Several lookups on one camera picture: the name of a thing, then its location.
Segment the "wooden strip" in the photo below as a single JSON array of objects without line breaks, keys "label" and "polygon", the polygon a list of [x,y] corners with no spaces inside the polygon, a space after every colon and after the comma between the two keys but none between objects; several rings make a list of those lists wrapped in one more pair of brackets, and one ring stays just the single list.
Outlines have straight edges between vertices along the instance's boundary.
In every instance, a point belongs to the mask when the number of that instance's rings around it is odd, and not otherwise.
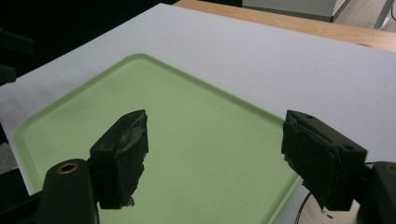
[{"label": "wooden strip", "polygon": [[241,7],[230,7],[220,4],[181,0],[174,6],[194,9],[243,21],[252,21],[292,31],[317,35],[349,43],[366,45],[378,49],[396,51],[396,34],[370,30],[360,27],[284,16]]}]

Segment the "white table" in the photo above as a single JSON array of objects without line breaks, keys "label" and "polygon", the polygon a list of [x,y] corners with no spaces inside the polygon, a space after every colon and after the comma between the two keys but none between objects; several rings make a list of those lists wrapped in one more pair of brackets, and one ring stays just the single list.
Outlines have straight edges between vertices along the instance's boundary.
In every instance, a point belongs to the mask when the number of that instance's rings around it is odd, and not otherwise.
[{"label": "white table", "polygon": [[[396,161],[396,53],[180,7],[158,5],[0,87],[0,121],[16,128],[122,58],[145,52],[283,118],[312,114]],[[298,187],[276,223],[293,223]]]}]

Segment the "metal leg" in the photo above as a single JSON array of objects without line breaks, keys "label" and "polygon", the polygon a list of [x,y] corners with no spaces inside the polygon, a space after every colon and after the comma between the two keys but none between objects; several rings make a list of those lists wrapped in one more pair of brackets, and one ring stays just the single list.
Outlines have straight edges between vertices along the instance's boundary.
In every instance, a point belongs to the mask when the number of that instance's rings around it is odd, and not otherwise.
[{"label": "metal leg", "polygon": [[395,0],[387,0],[385,2],[384,6],[381,9],[381,12],[379,13],[378,19],[376,19],[376,22],[372,26],[372,29],[380,30],[382,28],[382,24],[384,23],[385,18],[388,16],[394,2]]}]

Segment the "light green surface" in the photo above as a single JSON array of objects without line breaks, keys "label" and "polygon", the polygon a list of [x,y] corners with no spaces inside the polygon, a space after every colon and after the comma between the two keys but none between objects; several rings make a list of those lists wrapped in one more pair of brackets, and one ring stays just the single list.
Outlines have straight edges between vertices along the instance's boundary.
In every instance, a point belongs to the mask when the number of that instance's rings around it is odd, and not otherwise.
[{"label": "light green surface", "polygon": [[30,188],[40,191],[58,162],[88,159],[138,109],[148,114],[149,154],[136,206],[100,210],[102,223],[268,223],[298,181],[280,153],[281,119],[136,54],[18,128],[13,144]]}]

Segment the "green tray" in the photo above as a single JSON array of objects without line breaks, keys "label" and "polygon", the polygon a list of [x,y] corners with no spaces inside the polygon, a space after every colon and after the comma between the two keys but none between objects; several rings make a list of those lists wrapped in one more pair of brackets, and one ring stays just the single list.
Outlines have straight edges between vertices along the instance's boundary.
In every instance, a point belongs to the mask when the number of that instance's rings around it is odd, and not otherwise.
[{"label": "green tray", "polygon": [[13,136],[28,187],[89,158],[123,114],[146,109],[149,154],[136,205],[102,223],[270,223],[298,182],[282,119],[145,54],[129,56],[26,120]]}]

